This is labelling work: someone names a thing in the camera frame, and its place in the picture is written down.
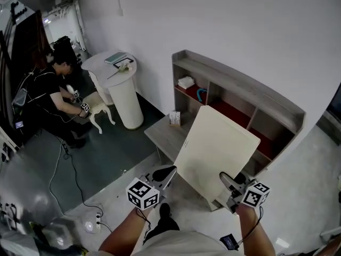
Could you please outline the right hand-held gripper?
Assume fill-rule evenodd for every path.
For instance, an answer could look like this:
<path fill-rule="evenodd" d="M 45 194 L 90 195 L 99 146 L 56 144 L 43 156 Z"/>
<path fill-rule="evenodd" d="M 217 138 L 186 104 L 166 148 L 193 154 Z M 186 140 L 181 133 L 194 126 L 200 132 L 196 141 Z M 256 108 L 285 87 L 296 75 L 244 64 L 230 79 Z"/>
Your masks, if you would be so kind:
<path fill-rule="evenodd" d="M 250 178 L 247 173 L 240 172 L 232 178 L 225 172 L 221 172 L 220 180 L 231 192 L 226 205 L 232 213 L 236 212 L 239 204 L 256 209 L 266 201 L 270 194 L 270 187 L 255 178 Z"/>

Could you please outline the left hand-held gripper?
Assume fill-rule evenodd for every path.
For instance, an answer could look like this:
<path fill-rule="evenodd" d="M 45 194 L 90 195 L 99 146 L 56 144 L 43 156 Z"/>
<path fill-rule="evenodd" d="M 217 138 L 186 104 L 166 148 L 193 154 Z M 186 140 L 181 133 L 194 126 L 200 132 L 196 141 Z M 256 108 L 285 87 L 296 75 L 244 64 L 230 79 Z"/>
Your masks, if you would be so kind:
<path fill-rule="evenodd" d="M 176 172 L 176 169 L 174 165 L 167 165 L 134 178 L 126 187 L 127 200 L 141 211 L 155 207 L 165 199 L 165 189 L 173 178 L 169 175 Z"/>

